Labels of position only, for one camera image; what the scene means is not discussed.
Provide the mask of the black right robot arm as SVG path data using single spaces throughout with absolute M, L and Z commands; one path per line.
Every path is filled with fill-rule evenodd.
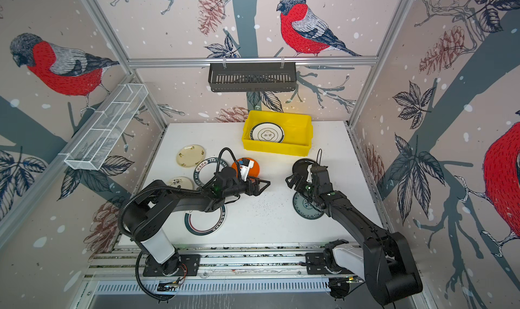
M 292 168 L 292 175 L 286 179 L 288 187 L 337 221 L 360 246 L 357 250 L 343 239 L 327 244 L 324 258 L 329 270 L 345 268 L 355 273 L 382 306 L 423 291 L 417 264 L 403 234 L 370 221 L 343 192 L 334 189 L 325 166 L 303 158 Z

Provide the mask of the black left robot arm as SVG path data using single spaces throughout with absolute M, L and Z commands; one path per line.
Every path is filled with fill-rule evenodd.
M 122 205 L 118 226 L 124 235 L 158 264 L 176 261 L 178 252 L 166 236 L 163 225 L 174 212 L 214 212 L 229 197 L 259 196 L 270 186 L 268 180 L 243 179 L 232 167 L 225 167 L 197 190 L 170 187 L 155 180 Z

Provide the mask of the teal patterned plate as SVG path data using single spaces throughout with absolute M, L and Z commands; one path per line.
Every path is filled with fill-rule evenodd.
M 316 220 L 324 215 L 323 211 L 317 210 L 300 193 L 296 192 L 292 199 L 294 210 L 302 218 L 307 220 Z

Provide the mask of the white plate black flower outline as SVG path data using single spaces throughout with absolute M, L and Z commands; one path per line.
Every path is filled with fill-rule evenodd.
M 281 143 L 285 134 L 280 125 L 273 122 L 262 122 L 251 129 L 249 137 L 252 141 Z

